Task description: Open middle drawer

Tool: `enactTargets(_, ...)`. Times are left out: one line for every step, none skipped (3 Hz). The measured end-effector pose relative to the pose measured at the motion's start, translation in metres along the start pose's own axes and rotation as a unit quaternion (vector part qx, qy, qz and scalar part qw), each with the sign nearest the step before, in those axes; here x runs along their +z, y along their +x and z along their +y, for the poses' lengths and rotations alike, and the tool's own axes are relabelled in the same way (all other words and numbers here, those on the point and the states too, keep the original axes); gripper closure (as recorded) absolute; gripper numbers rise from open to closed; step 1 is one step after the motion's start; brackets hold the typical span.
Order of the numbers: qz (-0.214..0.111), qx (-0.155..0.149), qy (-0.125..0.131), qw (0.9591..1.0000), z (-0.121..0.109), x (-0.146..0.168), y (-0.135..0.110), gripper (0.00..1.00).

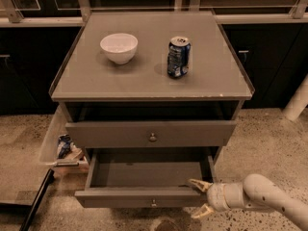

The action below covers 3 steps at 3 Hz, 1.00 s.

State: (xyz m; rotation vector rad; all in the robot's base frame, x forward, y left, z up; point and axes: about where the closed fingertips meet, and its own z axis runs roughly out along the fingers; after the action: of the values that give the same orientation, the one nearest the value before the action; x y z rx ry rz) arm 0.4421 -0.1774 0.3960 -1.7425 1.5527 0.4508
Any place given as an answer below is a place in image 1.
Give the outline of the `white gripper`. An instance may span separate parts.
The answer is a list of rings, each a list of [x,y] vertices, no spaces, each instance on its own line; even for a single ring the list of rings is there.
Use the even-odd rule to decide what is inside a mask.
[[[205,218],[214,211],[222,212],[244,207],[242,183],[214,183],[212,185],[210,182],[197,179],[190,179],[189,182],[202,192],[207,192],[207,200],[210,205],[204,204],[192,213],[193,219]]]

